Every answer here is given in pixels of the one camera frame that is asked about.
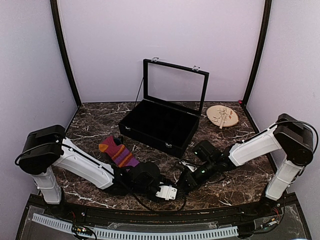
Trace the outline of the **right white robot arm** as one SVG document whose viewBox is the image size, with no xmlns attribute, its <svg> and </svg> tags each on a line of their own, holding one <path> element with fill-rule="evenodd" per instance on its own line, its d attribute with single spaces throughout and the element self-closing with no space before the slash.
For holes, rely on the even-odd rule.
<svg viewBox="0 0 320 240">
<path fill-rule="evenodd" d="M 203 164 L 194 171 L 186 167 L 177 185 L 187 194 L 216 173 L 234 170 L 257 157 L 283 150 L 285 158 L 268 183 L 265 198 L 255 205 L 255 213 L 266 217 L 274 210 L 274 201 L 281 198 L 287 187 L 312 162 L 318 144 L 319 134 L 311 124 L 283 113 L 267 129 L 249 139 L 238 141 L 223 151 L 208 140 L 200 141 L 193 148 L 193 152 Z"/>
</svg>

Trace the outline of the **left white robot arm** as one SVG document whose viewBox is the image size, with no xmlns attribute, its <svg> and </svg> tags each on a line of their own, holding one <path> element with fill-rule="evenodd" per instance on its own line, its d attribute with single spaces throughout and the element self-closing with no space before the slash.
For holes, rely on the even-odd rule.
<svg viewBox="0 0 320 240">
<path fill-rule="evenodd" d="M 59 167 L 89 181 L 98 189 L 116 196 L 144 194 L 150 201 L 182 200 L 186 195 L 161 174 L 153 162 L 140 162 L 123 144 L 123 137 L 107 137 L 99 150 L 108 162 L 102 162 L 78 148 L 65 128 L 53 125 L 31 132 L 15 165 L 29 174 L 46 203 L 60 218 L 67 218 L 70 206 L 63 199 L 52 167 Z"/>
</svg>

